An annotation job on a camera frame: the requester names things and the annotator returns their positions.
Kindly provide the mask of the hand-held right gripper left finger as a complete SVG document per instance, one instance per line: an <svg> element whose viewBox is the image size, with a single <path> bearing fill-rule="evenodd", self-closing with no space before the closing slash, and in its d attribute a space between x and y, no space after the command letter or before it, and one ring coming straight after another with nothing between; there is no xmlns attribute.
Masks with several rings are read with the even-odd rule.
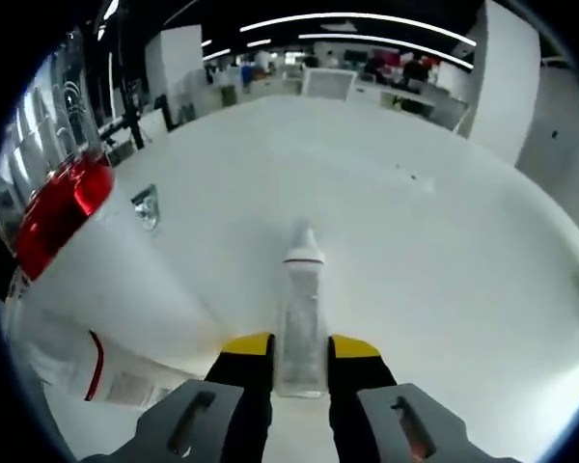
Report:
<svg viewBox="0 0 579 463"><path fill-rule="evenodd" d="M138 419L134 436L86 462L261 462L272 422L275 337L223 345L203 380L189 379Z"/></svg>

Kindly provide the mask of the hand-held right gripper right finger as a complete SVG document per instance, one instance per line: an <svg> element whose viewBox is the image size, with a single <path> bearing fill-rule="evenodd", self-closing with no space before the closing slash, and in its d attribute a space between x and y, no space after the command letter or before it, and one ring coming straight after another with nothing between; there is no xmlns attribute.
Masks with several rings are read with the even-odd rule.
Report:
<svg viewBox="0 0 579 463"><path fill-rule="evenodd" d="M328 339L329 423L341 462L510 462L471 442L465 422L411 383L371 344Z"/></svg>

